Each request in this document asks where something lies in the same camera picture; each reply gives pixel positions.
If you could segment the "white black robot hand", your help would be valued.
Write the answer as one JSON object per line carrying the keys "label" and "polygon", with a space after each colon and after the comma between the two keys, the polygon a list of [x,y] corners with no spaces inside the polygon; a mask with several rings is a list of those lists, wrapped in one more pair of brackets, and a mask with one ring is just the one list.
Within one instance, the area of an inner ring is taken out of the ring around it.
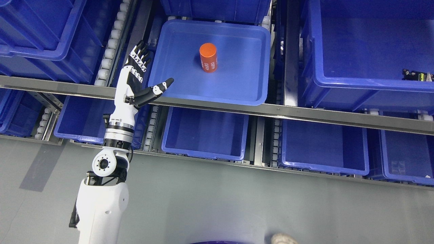
{"label": "white black robot hand", "polygon": [[174,83],[174,78],[143,88],[150,63],[150,51],[140,40],[130,51],[121,68],[115,90],[115,109],[106,121],[103,146],[128,150],[134,138],[136,114],[155,101]]}

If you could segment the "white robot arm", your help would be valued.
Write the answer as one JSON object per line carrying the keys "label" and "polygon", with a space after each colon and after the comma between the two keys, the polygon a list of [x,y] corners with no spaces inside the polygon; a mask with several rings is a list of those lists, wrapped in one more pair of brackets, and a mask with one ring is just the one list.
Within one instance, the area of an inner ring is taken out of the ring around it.
{"label": "white robot arm", "polygon": [[80,244],[116,244],[121,219],[129,203],[126,184],[129,150],[104,146],[82,179],[70,227]]}

